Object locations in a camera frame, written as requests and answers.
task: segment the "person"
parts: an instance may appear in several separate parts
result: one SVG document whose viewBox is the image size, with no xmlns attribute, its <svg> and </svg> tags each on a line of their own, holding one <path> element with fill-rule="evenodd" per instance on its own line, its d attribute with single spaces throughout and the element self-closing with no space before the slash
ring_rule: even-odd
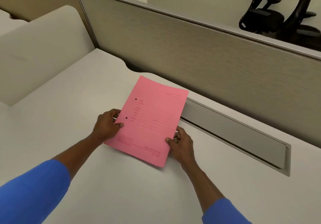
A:
<svg viewBox="0 0 321 224">
<path fill-rule="evenodd" d="M 93 151 L 114 137 L 123 123 L 114 123 L 120 110 L 98 116 L 92 133 L 66 151 L 0 187 L 0 223 L 40 224 L 59 204 L 71 180 Z M 181 127 L 173 139 L 164 139 L 191 180 L 203 210 L 203 223 L 250 223 L 224 197 L 198 166 L 193 140 Z"/>
</svg>

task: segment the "blue shirt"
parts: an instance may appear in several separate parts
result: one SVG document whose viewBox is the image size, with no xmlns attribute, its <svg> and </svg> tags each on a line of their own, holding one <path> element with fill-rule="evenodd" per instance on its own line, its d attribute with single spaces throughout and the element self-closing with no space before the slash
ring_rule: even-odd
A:
<svg viewBox="0 0 321 224">
<path fill-rule="evenodd" d="M 1 224 L 41 224 L 70 185 L 67 168 L 57 160 L 41 163 L 0 187 Z M 228 199 L 216 201 L 203 215 L 204 224 L 249 224 Z"/>
</svg>

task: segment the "hand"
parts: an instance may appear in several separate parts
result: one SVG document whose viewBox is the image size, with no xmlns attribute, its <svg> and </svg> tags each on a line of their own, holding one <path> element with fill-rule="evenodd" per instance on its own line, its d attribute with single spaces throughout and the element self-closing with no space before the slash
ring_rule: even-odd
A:
<svg viewBox="0 0 321 224">
<path fill-rule="evenodd" d="M 118 130 L 124 126 L 123 123 L 114 123 L 118 117 L 120 110 L 112 109 L 98 116 L 91 137 L 99 140 L 101 143 L 114 137 Z"/>
<path fill-rule="evenodd" d="M 179 126 L 176 129 L 174 139 L 166 138 L 165 141 L 170 145 L 175 159 L 182 165 L 183 169 L 191 164 L 196 164 L 193 149 L 193 140 L 185 132 L 185 130 Z"/>
</svg>

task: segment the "pink file folder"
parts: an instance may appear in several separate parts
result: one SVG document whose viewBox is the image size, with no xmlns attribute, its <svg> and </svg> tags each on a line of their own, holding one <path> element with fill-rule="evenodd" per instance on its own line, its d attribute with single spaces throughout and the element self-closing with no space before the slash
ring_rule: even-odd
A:
<svg viewBox="0 0 321 224">
<path fill-rule="evenodd" d="M 105 144 L 163 167 L 170 150 L 165 138 L 174 137 L 187 95 L 140 76 L 115 122 L 124 127 Z"/>
</svg>

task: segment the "cubicle partition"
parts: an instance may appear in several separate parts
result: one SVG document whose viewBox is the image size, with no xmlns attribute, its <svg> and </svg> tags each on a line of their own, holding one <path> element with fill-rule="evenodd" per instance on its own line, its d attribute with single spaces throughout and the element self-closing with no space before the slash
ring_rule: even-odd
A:
<svg viewBox="0 0 321 224">
<path fill-rule="evenodd" d="M 78 0 L 97 46 L 321 148 L 321 53 L 134 0 Z"/>
</svg>

